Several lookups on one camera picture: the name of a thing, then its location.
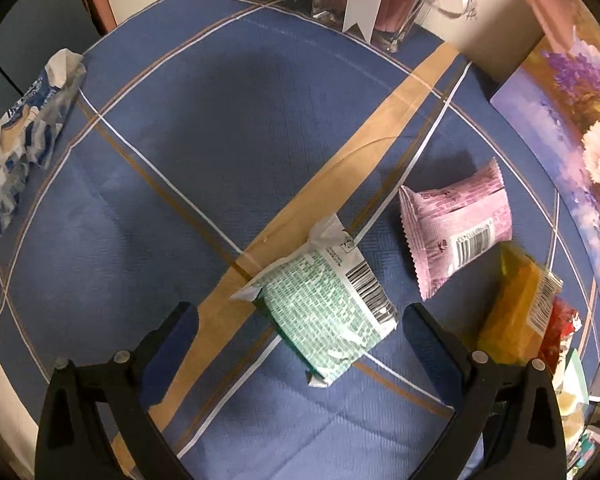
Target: pink snack package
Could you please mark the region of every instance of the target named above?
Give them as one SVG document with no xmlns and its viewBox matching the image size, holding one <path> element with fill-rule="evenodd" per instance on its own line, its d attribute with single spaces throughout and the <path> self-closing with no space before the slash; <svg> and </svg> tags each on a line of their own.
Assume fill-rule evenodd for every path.
<svg viewBox="0 0 600 480">
<path fill-rule="evenodd" d="M 416 193 L 401 186 L 400 209 L 423 300 L 497 242 L 511 240 L 511 209 L 495 158 L 443 189 Z"/>
</svg>

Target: barcode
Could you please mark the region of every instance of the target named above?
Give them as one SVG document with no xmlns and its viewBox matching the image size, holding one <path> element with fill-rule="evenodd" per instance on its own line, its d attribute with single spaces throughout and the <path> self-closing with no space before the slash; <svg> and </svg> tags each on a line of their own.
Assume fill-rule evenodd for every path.
<svg viewBox="0 0 600 480">
<path fill-rule="evenodd" d="M 561 288 L 562 283 L 550 272 L 546 272 L 542 276 L 527 317 L 528 325 L 541 337 L 544 337 L 546 328 L 549 326 L 551 310 L 554 307 L 554 296 Z"/>
<path fill-rule="evenodd" d="M 464 267 L 475 257 L 480 256 L 484 251 L 493 245 L 491 240 L 491 224 L 481 225 L 472 231 L 459 235 L 455 241 L 456 269 Z"/>
<path fill-rule="evenodd" d="M 397 320 L 398 311 L 387 298 L 367 262 L 360 262 L 346 276 L 378 323 Z"/>
</svg>

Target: screw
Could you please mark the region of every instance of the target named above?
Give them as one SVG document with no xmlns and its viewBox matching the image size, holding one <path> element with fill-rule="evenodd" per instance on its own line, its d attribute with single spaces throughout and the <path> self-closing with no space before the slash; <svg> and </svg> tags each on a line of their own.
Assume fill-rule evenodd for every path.
<svg viewBox="0 0 600 480">
<path fill-rule="evenodd" d="M 474 353 L 471 354 L 471 359 L 483 365 L 489 361 L 489 356 L 481 350 L 476 350 Z"/>
<path fill-rule="evenodd" d="M 131 353 L 128 350 L 119 350 L 113 356 L 113 360 L 119 365 L 126 363 L 129 359 L 131 359 Z"/>
<path fill-rule="evenodd" d="M 531 361 L 531 365 L 533 368 L 535 368 L 539 372 L 544 371 L 544 369 L 546 368 L 544 361 L 542 361 L 542 359 L 534 359 L 533 361 Z"/>
<path fill-rule="evenodd" d="M 59 358 L 56 358 L 54 367 L 56 368 L 56 370 L 64 370 L 65 368 L 68 367 L 68 365 L 69 365 L 69 359 L 67 359 L 66 357 L 59 357 Z"/>
</svg>

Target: food wrapper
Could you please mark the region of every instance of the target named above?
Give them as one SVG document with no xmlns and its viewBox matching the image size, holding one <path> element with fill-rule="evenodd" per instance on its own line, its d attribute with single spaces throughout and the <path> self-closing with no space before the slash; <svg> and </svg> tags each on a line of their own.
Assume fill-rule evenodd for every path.
<svg viewBox="0 0 600 480">
<path fill-rule="evenodd" d="M 497 242 L 511 240 L 509 200 L 494 158 L 443 189 L 416 193 L 402 186 L 400 209 L 423 300 Z"/>
<path fill-rule="evenodd" d="M 253 302 L 328 386 L 397 326 L 397 311 L 336 215 L 232 296 Z"/>
<path fill-rule="evenodd" d="M 48 168 L 85 74 L 82 56 L 59 50 L 0 118 L 0 236 L 16 214 L 31 168 Z"/>
<path fill-rule="evenodd" d="M 562 281 L 512 242 L 501 244 L 502 284 L 478 336 L 478 348 L 502 364 L 538 355 Z"/>
<path fill-rule="evenodd" d="M 551 310 L 549 325 L 547 326 L 544 339 L 540 345 L 538 358 L 542 359 L 555 376 L 558 362 L 562 354 L 564 361 L 569 348 L 573 334 L 580 329 L 582 323 L 578 311 L 570 306 L 562 298 L 554 298 L 554 306 Z"/>
</svg>

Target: yellow snack package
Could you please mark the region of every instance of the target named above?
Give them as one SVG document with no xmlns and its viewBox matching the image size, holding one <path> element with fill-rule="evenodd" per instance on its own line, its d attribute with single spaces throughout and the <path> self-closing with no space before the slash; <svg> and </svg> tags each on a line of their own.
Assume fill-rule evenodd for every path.
<svg viewBox="0 0 600 480">
<path fill-rule="evenodd" d="M 478 336 L 478 348 L 501 364 L 525 365 L 538 355 L 562 281 L 512 242 L 500 244 L 502 284 Z"/>
</svg>

